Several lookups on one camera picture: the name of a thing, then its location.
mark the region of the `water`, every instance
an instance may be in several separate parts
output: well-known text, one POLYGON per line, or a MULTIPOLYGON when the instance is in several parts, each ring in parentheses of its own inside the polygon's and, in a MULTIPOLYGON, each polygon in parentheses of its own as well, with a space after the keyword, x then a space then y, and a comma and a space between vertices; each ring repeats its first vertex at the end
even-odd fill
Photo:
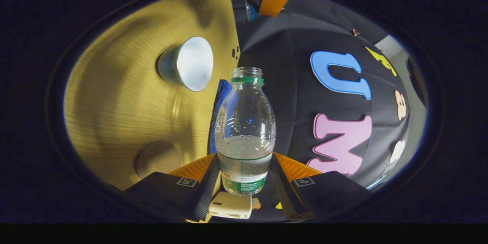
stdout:
POLYGON ((260 192, 272 157, 270 140, 241 135, 225 138, 216 146, 225 190, 236 195, 260 192))

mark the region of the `wooden panel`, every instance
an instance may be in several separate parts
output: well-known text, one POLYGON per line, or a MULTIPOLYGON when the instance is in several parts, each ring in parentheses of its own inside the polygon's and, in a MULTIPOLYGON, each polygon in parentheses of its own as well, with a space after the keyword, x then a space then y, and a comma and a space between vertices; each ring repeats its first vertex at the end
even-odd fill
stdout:
POLYGON ((281 12, 281 9, 286 5, 288 0, 263 0, 259 7, 259 14, 276 16, 281 12))
POLYGON ((140 180, 134 160, 149 143, 173 143, 183 165, 204 157, 218 81, 230 80, 238 45, 231 0, 159 0, 110 27, 79 58, 66 88, 64 117, 81 159, 125 190, 140 180), (200 92, 156 70, 161 53, 194 36, 214 53, 200 92))

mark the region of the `blue towel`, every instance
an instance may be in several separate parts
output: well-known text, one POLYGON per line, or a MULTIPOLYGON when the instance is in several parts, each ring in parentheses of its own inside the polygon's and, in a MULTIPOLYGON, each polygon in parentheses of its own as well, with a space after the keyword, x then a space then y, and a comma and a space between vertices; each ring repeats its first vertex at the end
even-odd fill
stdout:
POLYGON ((214 109, 212 112, 212 121, 210 122, 210 134, 209 134, 209 154, 217 153, 217 147, 215 146, 215 120, 217 119, 218 110, 225 100, 225 97, 232 90, 230 83, 221 79, 218 83, 217 95, 215 96, 214 109))

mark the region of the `plastic water bottle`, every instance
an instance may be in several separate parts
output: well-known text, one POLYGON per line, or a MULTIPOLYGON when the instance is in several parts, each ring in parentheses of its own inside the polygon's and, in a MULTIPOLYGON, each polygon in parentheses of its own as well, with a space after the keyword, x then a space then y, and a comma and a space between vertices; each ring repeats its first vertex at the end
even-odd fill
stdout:
POLYGON ((270 167, 276 123, 263 93, 259 68, 235 68, 232 90, 215 123, 215 145, 225 190, 236 195, 261 191, 270 167))

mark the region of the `green bottle ring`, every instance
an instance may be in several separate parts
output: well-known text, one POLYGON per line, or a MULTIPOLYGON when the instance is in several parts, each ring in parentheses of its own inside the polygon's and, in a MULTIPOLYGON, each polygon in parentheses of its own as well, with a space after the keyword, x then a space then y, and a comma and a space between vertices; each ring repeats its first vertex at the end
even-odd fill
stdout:
POLYGON ((263 84, 265 82, 264 79, 260 77, 234 77, 232 79, 232 83, 237 83, 237 82, 245 82, 245 83, 259 83, 263 84))

